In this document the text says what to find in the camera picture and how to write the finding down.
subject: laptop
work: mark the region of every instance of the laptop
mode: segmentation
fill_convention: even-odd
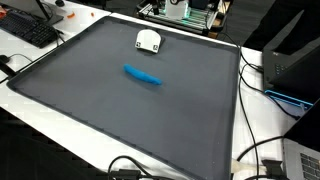
[[[320,100],[284,135],[284,169],[291,180],[320,179]]]
[[[271,98],[310,108],[320,97],[320,46],[302,57],[265,51],[264,92]]]

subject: computer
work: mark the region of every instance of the computer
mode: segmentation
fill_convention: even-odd
[[[53,9],[48,14],[40,0],[0,0],[8,11],[0,18],[0,28],[36,47],[43,48],[60,35],[52,24],[63,19]]]
[[[320,100],[284,135],[284,169],[291,180],[320,179]]]
[[[301,59],[263,52],[264,92],[276,100],[310,108],[320,97],[320,46]]]

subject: gray floor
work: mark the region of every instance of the gray floor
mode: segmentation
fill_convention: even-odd
[[[107,10],[132,16],[134,7],[141,0],[111,0],[107,2]],[[227,33],[239,44],[243,44],[252,31],[259,25],[260,20],[273,4],[274,0],[234,0],[234,4],[228,15]],[[297,15],[267,46],[266,49],[273,49],[289,34],[298,21],[301,13]],[[230,42],[223,35],[220,40]],[[301,57],[320,44],[320,39],[309,43],[305,48],[296,52],[294,56]]]

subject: black keyboard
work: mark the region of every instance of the black keyboard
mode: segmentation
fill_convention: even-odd
[[[320,161],[302,153],[300,155],[304,178],[307,180],[320,180]]]
[[[287,69],[286,66],[283,66],[283,65],[280,65],[280,64],[275,64],[276,75],[281,74],[286,69]]]
[[[0,19],[0,29],[39,48],[45,47],[58,37],[53,27],[15,11],[7,12],[6,16]]]

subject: desk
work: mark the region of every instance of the desk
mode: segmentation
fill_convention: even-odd
[[[66,6],[62,8],[65,11],[58,11],[58,14],[68,14],[68,10],[72,10],[76,15],[81,14],[87,19],[65,19],[64,21],[55,25],[59,30],[66,32],[66,36],[71,38],[75,34],[81,32],[84,28],[94,23],[99,16],[107,16],[110,13],[100,11],[97,9],[85,7],[82,5],[65,2]],[[86,17],[86,13],[93,11],[96,16]],[[209,39],[192,33],[183,32],[173,28],[168,28],[154,23],[146,22],[131,17],[111,14],[111,16],[126,19],[132,22],[146,24],[149,26],[174,31],[176,33],[185,34],[194,38],[205,39],[214,41],[217,43],[227,44],[221,41]],[[49,45],[45,49],[37,49],[23,41],[0,31],[0,41],[5,42],[0,45],[1,53],[11,55],[14,53],[21,53],[31,57],[33,60],[49,52],[55,48],[55,43]],[[250,63],[261,64],[261,52],[249,50],[243,48],[243,53],[246,59]],[[17,70],[28,62],[20,57],[15,57],[10,63],[10,67]],[[248,83],[254,87],[261,88],[262,77],[254,70],[247,68],[244,72],[244,78]],[[277,106],[275,106],[270,100],[262,95],[254,92],[253,90],[242,85],[242,96],[244,100],[245,109],[248,113],[248,118],[251,123],[253,133],[256,140],[261,141],[270,137],[284,134],[293,124],[294,121],[288,116],[284,115]],[[47,137],[51,138],[55,142],[59,143],[69,151],[73,152],[77,156],[83,158],[88,163],[95,167],[106,171],[110,162],[119,155],[128,155],[139,162],[144,164],[148,171],[153,175],[162,175],[172,177],[174,179],[186,179],[187,177],[181,175],[177,171],[173,170],[169,166],[147,156],[140,151],[132,149],[131,147],[120,143],[119,141],[112,139],[105,134],[97,132],[90,127],[87,127],[69,117],[66,117],[56,111],[53,111],[39,103],[36,103],[28,98],[25,98],[13,91],[11,91],[6,83],[0,84],[0,106],[11,114],[15,115],[31,127],[35,128],[39,132],[43,133]],[[291,106],[284,106],[289,112],[298,113],[299,108]],[[232,157],[236,158],[244,149],[252,144],[247,124],[243,113],[240,108],[240,103],[237,101],[237,108],[235,113],[235,124],[233,133],[233,153]],[[262,145],[258,148],[260,159],[262,157],[282,160],[281,143],[275,141]],[[255,164],[254,151],[250,152],[243,162]],[[121,160],[115,164],[116,168],[135,168],[134,165],[126,160]],[[235,179],[245,179],[246,177],[255,175],[254,171],[243,171],[236,174]]]

